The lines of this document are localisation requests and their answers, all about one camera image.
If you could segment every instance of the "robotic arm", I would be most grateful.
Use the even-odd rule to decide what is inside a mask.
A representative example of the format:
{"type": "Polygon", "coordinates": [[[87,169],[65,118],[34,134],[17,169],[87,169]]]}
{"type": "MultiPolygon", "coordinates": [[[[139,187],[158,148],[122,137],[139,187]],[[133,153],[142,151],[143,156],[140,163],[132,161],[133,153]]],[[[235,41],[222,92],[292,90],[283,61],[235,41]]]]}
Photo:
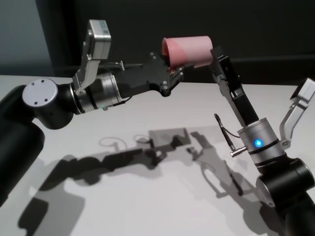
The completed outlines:
{"type": "MultiPolygon", "coordinates": [[[[122,61],[103,63],[110,43],[106,22],[90,20],[82,63],[72,83],[56,85],[39,79],[15,88],[0,102],[0,206],[43,148],[44,134],[32,123],[34,118],[49,129],[60,129],[70,123],[73,114],[107,110],[149,90],[166,97],[185,71],[194,67],[181,64],[173,68],[170,57],[155,53],[150,53],[145,64],[129,69],[122,61]]],[[[315,236],[315,206],[306,193],[315,186],[313,175],[302,160],[288,158],[284,151],[315,92],[315,82],[307,79],[292,96],[294,103],[281,123],[279,141],[268,120],[258,118],[228,55],[220,47],[211,54],[213,78],[243,127],[238,133],[244,146],[235,149],[216,115],[232,157],[248,151],[261,173],[256,182],[260,198],[275,208],[288,236],[315,236]]]]}
{"type": "Polygon", "coordinates": [[[12,90],[0,102],[0,206],[41,152],[45,136],[32,123],[38,118],[49,129],[69,124],[73,114],[107,110],[150,90],[167,97],[193,65],[169,69],[169,59],[150,53],[144,64],[132,66],[107,59],[111,36],[104,20],[90,20],[82,63],[70,84],[38,79],[12,90]]]}
{"type": "Polygon", "coordinates": [[[315,205],[307,190],[315,186],[309,168],[298,158],[288,158],[293,129],[315,93],[315,82],[309,78],[296,89],[288,113],[280,124],[281,141],[266,118],[259,119],[246,97],[239,76],[221,48],[212,50],[213,77],[232,107],[240,124],[238,131],[244,147],[235,150],[218,115],[216,119],[236,157],[248,151],[261,176],[256,181],[260,200],[277,212],[287,236],[315,236],[315,205]]]}

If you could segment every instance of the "metal bracket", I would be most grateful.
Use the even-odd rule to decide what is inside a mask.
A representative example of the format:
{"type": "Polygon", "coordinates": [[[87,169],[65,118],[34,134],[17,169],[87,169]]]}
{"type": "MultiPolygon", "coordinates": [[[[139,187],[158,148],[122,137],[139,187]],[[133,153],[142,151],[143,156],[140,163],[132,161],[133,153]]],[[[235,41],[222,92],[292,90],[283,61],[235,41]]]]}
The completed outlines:
{"type": "Polygon", "coordinates": [[[76,94],[85,93],[84,89],[95,81],[98,64],[108,58],[110,44],[111,35],[106,21],[89,20],[81,66],[72,78],[76,94]]]}
{"type": "Polygon", "coordinates": [[[291,146],[293,130],[302,114],[308,108],[308,104],[314,93],[315,82],[310,78],[303,81],[293,93],[290,99],[293,104],[280,124],[280,136],[284,149],[288,149],[291,146]]]}

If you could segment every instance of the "silver metal plate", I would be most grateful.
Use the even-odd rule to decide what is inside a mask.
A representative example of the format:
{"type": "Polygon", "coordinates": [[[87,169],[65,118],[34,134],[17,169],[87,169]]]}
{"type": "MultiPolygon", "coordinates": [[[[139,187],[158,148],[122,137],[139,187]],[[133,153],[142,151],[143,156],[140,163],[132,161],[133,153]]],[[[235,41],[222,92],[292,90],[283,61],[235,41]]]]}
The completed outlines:
{"type": "Polygon", "coordinates": [[[22,94],[24,103],[30,107],[42,107],[55,100],[58,87],[50,79],[38,79],[27,85],[22,94]]]}

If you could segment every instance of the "cylindrical joint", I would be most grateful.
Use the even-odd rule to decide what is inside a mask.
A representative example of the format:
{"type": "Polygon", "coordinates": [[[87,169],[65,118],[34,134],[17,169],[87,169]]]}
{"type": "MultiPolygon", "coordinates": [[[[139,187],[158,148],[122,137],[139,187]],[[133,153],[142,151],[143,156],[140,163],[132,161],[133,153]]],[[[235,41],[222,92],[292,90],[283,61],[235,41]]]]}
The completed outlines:
{"type": "Polygon", "coordinates": [[[305,193],[314,184],[312,173],[300,159],[272,175],[260,176],[256,182],[260,200],[272,207],[305,193]]]}
{"type": "Polygon", "coordinates": [[[244,127],[238,133],[256,165],[284,154],[281,143],[266,118],[244,127]]]}
{"type": "Polygon", "coordinates": [[[94,106],[96,108],[106,108],[122,101],[112,73],[100,74],[90,85],[90,91],[94,106]]]}
{"type": "Polygon", "coordinates": [[[58,87],[50,79],[38,79],[27,85],[22,94],[24,103],[32,108],[36,118],[49,129],[60,129],[72,119],[58,97],[58,87]]]}

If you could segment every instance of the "black wall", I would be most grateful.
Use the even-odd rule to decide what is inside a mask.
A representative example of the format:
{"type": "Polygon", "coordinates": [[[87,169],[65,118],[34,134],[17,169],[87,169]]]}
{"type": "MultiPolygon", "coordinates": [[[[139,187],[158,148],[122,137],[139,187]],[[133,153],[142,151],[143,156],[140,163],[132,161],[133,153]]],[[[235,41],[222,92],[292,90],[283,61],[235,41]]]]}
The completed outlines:
{"type": "MultiPolygon", "coordinates": [[[[313,0],[61,2],[72,53],[65,66],[80,64],[87,21],[105,19],[112,35],[111,60],[142,62],[147,53],[160,52],[163,37],[208,35],[231,56],[245,83],[295,84],[315,75],[313,0]]],[[[197,75],[188,80],[209,81],[204,70],[197,75]]]]}

